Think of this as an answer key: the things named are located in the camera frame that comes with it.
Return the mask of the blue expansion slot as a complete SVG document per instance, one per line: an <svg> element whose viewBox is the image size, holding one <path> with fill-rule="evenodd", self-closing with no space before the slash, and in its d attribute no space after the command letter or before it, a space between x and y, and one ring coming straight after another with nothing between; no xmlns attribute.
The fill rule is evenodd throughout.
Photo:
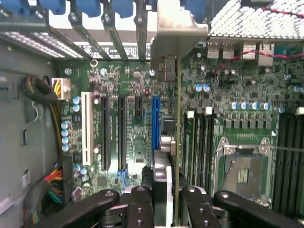
<svg viewBox="0 0 304 228"><path fill-rule="evenodd" d="M152 150L157 150L160 146L160 107L161 98L159 96L152 97L152 134L151 134L151 146Z"/></svg>

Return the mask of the white expansion slot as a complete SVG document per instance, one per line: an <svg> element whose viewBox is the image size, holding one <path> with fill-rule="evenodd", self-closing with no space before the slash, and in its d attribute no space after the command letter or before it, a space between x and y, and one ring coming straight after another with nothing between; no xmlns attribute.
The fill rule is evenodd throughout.
<svg viewBox="0 0 304 228"><path fill-rule="evenodd" d="M91 166L94 160L93 94L81 92L82 164Z"/></svg>

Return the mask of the long black expansion slot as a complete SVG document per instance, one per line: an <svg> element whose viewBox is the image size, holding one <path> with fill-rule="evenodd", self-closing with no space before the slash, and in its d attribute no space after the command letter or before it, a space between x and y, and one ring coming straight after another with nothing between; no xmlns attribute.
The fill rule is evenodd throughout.
<svg viewBox="0 0 304 228"><path fill-rule="evenodd" d="M103 171L109 169L111 164L110 154L110 100L108 97L101 97L100 112L100 136L101 136L101 167Z"/></svg>
<svg viewBox="0 0 304 228"><path fill-rule="evenodd" d="M118 97L117 108L118 170L126 169L126 100Z"/></svg>

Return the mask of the green motherboard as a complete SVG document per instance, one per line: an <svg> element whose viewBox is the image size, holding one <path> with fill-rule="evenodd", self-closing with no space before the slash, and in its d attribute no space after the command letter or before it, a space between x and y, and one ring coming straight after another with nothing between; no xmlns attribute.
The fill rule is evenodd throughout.
<svg viewBox="0 0 304 228"><path fill-rule="evenodd" d="M275 162L271 203L286 216L304 216L304 45L274 43L273 65L244 60L243 44L234 44L230 59L207 58L207 43L181 60L181 133L179 184L212 192L216 146L229 141L273 139ZM152 172L152 97L161 98L167 114L168 92L157 86L148 61L63 60L58 78L69 78L71 97L61 102L62 150L74 167L73 200L99 190L123 191L150 185ZM82 164L81 92L93 94L94 160ZM108 170L101 167L101 97L110 100ZM143 98L136 119L135 97ZM118 170L118 97L126 100L126 169Z"/></svg>

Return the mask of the blue slot retention clip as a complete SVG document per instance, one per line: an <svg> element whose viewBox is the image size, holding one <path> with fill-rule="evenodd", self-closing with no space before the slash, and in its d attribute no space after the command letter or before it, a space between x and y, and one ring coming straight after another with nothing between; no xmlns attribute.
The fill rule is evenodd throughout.
<svg viewBox="0 0 304 228"><path fill-rule="evenodd" d="M89 18L98 17L101 14L100 0L76 0L76 5Z"/></svg>
<svg viewBox="0 0 304 228"><path fill-rule="evenodd" d="M133 15L133 0L111 0L112 8L120 18L129 18Z"/></svg>
<svg viewBox="0 0 304 228"><path fill-rule="evenodd" d="M203 21L206 0L183 0L182 5L194 16L196 23L201 23Z"/></svg>
<svg viewBox="0 0 304 228"><path fill-rule="evenodd" d="M28 0L0 0L0 4L4 8L22 16L30 15Z"/></svg>
<svg viewBox="0 0 304 228"><path fill-rule="evenodd" d="M66 12L66 0L39 0L39 3L54 15L64 15Z"/></svg>

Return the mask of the silver rear port housing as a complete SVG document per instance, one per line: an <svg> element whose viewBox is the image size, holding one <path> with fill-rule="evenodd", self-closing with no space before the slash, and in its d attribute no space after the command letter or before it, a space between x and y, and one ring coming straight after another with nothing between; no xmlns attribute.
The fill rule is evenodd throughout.
<svg viewBox="0 0 304 228"><path fill-rule="evenodd" d="M245 42L243 44L244 60L253 60L258 66L271 67L273 65L274 43Z"/></svg>
<svg viewBox="0 0 304 228"><path fill-rule="evenodd" d="M207 58L209 59L230 59L233 56L233 44L209 42L207 45Z"/></svg>

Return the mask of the short black expansion slot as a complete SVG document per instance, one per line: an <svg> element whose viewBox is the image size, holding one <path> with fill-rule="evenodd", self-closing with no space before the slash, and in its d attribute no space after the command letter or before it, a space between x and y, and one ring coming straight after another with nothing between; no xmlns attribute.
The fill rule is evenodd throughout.
<svg viewBox="0 0 304 228"><path fill-rule="evenodd" d="M135 118L136 119L142 119L143 117L143 98L141 96L136 96L135 97Z"/></svg>

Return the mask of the CPU socket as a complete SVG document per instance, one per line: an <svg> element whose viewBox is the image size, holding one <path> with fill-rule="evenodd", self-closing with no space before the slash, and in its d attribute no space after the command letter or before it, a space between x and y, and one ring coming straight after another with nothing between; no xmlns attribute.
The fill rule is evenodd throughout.
<svg viewBox="0 0 304 228"><path fill-rule="evenodd" d="M275 166L272 142L269 137L233 142L222 136L215 150L211 194L231 191L268 207Z"/></svg>

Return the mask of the metal slot cover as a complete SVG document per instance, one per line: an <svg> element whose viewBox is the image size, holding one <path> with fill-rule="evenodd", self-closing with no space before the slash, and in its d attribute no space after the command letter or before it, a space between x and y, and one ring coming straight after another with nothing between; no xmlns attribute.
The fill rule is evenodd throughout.
<svg viewBox="0 0 304 228"><path fill-rule="evenodd" d="M84 41L88 42L92 47L94 47L103 59L110 59L109 55L99 46L88 30L83 27L81 14L71 12L68 19L73 29L84 39Z"/></svg>
<svg viewBox="0 0 304 228"><path fill-rule="evenodd" d="M147 42L147 14L140 12L134 18L136 25L136 40L138 59L140 61L146 60L146 42Z"/></svg>
<svg viewBox="0 0 304 228"><path fill-rule="evenodd" d="M117 53L120 55L122 60L127 60L128 56L125 52L122 41L115 27L115 16L114 14L104 13L101 17L101 21L104 26L104 30L109 35L111 42L113 43Z"/></svg>

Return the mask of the open black PC case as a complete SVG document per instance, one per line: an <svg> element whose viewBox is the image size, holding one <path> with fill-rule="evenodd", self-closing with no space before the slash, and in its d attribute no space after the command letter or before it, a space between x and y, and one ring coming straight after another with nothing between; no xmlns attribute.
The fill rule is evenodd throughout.
<svg viewBox="0 0 304 228"><path fill-rule="evenodd" d="M85 198L72 199L74 167L71 156L62 150L62 100L57 99L51 79L58 78L58 61L140 61L134 23L140 12L147 14L145 61L151 68L157 2L133 0L133 15L124 19L113 11L111 0L100 0L101 14L94 18L82 13L76 0L66 0L64 15L54 15L39 0L28 0L28 16L0 4L0 228L39 228L41 220L62 209L102 190L114 190L105 188ZM103 59L73 29L68 19L71 12L81 14L83 27L109 55L109 60ZM104 30L104 13L115 16L127 60L120 58ZM206 0L204 19L197 24L207 25L208 34L189 53L198 44L209 42L304 45L304 0ZM152 175L150 182L115 190L120 195L119 204L128 203L131 188L146 186L153 210ZM190 228L181 223L181 191L191 186L200 187L179 184L178 221L171 228ZM120 214L108 210L81 219L71 228L126 228L126 210Z"/></svg>

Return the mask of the white power connector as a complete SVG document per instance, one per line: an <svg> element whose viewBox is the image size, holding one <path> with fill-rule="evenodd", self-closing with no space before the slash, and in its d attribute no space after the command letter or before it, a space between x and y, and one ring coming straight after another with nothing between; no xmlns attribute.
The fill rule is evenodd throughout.
<svg viewBox="0 0 304 228"><path fill-rule="evenodd" d="M71 83L69 78L52 78L51 85L58 100L69 100L71 97Z"/></svg>

